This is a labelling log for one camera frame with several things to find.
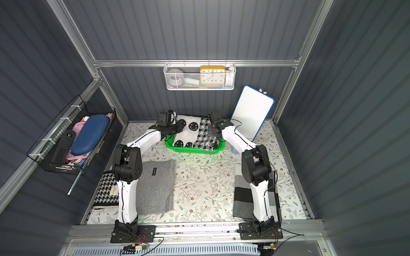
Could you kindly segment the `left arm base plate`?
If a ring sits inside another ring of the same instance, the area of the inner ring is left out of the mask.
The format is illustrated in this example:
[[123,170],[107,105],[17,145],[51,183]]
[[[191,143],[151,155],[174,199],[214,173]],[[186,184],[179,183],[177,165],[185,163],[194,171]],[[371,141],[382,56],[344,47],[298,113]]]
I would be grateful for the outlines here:
[[155,225],[124,226],[122,223],[111,233],[110,243],[152,243],[155,237]]

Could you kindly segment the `grey black checkered scarf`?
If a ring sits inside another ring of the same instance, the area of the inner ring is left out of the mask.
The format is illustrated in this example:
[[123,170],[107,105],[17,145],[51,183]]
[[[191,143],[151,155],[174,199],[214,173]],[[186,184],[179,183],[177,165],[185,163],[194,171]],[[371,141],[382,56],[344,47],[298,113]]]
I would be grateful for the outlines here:
[[[275,199],[277,195],[275,193],[275,187],[272,187],[274,183],[273,174],[270,174],[270,180],[268,185],[268,191],[266,192],[269,195],[269,205],[271,213],[275,217],[275,220],[278,220],[277,214],[277,204]],[[234,182],[234,203],[233,203],[233,217],[240,218],[244,220],[253,220],[254,215],[254,205],[253,205],[253,196],[250,184],[245,181],[242,175],[242,169],[240,164],[235,165],[235,182]]]

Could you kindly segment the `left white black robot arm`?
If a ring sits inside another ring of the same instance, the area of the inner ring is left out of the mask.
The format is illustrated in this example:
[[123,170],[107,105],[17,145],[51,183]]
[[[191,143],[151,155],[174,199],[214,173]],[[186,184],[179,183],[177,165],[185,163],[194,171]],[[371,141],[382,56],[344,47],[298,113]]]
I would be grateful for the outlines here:
[[119,189],[119,213],[113,231],[115,237],[124,235],[132,240],[139,237],[136,187],[143,171],[142,155],[162,139],[182,132],[183,127],[176,112],[161,112],[159,120],[143,135],[126,145],[115,147],[112,171]]

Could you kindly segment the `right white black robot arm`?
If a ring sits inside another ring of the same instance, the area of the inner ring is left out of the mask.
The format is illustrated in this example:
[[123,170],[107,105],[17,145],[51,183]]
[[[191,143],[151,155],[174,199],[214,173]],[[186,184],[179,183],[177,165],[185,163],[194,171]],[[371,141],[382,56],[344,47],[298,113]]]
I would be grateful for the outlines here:
[[273,228],[276,220],[271,212],[268,194],[272,172],[268,151],[265,146],[257,145],[243,136],[219,111],[209,113],[208,117],[208,134],[227,141],[241,154],[242,176],[252,191],[254,230],[261,235]]

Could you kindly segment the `smiley houndstooth knit scarf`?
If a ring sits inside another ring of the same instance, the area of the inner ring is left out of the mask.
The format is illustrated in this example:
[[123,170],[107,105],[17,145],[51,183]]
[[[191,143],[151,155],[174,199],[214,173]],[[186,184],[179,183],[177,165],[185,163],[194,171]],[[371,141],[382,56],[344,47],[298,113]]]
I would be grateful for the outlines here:
[[175,135],[173,147],[197,148],[205,151],[214,151],[220,147],[217,137],[208,136],[209,118],[178,115],[177,120],[182,121],[184,128],[181,133]]

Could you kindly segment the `plain grey scarf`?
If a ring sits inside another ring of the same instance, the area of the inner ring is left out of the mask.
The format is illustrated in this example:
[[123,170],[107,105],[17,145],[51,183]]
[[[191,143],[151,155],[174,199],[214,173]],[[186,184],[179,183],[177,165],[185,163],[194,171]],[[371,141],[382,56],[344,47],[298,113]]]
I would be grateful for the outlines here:
[[162,214],[174,209],[174,160],[145,162],[136,188],[139,215]]

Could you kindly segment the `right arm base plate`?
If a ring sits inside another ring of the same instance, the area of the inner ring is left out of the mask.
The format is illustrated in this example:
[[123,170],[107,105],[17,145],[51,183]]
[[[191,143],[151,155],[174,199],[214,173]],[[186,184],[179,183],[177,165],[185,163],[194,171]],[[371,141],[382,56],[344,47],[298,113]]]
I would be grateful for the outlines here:
[[238,229],[236,230],[239,233],[242,240],[279,240],[282,239],[283,232],[279,227],[272,227],[265,231],[260,231],[256,224],[251,222],[240,223]]

